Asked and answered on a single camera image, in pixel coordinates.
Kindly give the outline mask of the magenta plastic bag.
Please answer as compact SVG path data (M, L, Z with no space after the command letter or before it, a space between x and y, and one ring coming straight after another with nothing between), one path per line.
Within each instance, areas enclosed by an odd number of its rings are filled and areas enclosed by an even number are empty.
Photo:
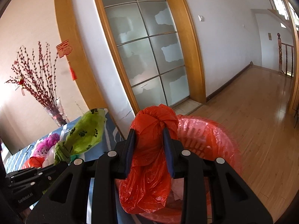
M39 142L33 152L33 157L46 157L50 148L52 148L60 140L60 135L54 133L41 142Z

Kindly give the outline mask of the lime green printed bag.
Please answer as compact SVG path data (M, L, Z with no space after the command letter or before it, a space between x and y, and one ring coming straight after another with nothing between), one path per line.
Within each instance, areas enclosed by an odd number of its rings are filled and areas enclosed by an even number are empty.
M95 108L86 112L66 139L56 143L54 164L70 163L71 155L83 154L101 142L106 121L104 109Z

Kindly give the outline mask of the clear bubble wrap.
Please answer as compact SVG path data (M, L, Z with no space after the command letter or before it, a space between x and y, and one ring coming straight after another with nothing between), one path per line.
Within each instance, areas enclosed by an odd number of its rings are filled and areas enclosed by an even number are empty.
M54 164L54 157L55 157L55 146L52 146L45 156L45 160L42 164L42 167L44 168Z

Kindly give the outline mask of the small red plastic bag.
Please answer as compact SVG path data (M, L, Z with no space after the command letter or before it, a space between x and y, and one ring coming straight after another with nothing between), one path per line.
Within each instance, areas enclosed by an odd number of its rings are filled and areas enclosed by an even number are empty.
M43 162L45 161L44 157L33 156L30 157L25 163L22 165L21 169L27 168L42 168Z

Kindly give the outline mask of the green plastic bag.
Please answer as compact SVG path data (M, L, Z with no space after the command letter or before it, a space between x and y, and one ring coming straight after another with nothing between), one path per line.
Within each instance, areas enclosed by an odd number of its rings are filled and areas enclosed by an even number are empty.
M78 159L78 154L71 155L71 157L70 157L70 161L71 162L74 161L74 160L76 160L76 159Z

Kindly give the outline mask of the red plastic waste basket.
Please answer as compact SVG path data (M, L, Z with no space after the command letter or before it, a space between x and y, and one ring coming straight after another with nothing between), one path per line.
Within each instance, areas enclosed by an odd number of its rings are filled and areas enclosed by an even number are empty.
M224 158L237 173L241 172L240 151L226 130L217 122L198 116L178 115L177 139L185 149L201 158L214 160ZM118 187L121 180L115 183ZM171 191L164 208L153 213L139 213L150 220L161 223L180 223L184 180L171 178Z

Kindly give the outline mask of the glass vase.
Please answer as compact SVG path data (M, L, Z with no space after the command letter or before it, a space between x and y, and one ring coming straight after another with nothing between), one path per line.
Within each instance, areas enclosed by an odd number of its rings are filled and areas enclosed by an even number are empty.
M44 109L57 124L57 126L61 127L70 122L65 114L60 98L57 98L53 105L49 105Z

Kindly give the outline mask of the red berry branch bouquet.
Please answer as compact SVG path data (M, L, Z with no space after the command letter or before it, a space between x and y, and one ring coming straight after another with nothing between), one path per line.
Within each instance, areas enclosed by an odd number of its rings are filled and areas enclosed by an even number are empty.
M29 92L44 108L57 107L56 68L58 54L52 55L49 43L38 42L38 49L29 51L20 46L11 65L13 75L5 83Z

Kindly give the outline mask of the red hanging knot ornament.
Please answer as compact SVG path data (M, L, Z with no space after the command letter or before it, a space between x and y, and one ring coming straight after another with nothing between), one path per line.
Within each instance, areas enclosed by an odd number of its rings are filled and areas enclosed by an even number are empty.
M56 50L58 53L59 58L66 57L72 52L73 48L70 46L69 40L64 40L62 43L56 46ZM72 80L76 80L77 76L75 74L75 71L73 70L70 62L68 62L69 68L70 68L70 74L72 77Z

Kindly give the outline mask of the wooden stair railing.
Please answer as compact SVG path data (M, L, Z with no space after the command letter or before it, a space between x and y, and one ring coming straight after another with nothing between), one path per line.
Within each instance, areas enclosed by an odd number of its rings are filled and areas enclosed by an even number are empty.
M294 46L283 43L280 33L277 33L278 39L278 63L279 72L287 77L294 77Z

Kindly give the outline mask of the frosted glass sliding door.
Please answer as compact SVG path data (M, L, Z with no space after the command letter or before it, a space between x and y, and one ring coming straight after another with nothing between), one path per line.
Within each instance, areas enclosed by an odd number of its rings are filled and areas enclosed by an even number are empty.
M177 114L206 101L199 42L186 0L95 0L134 113L164 104Z

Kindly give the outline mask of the wall light switch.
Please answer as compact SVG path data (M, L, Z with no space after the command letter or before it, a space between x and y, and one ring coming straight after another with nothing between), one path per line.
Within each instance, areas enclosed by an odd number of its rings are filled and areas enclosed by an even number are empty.
M204 21L205 21L204 16L199 15L198 17L199 17L199 21L201 21L201 22L204 22Z

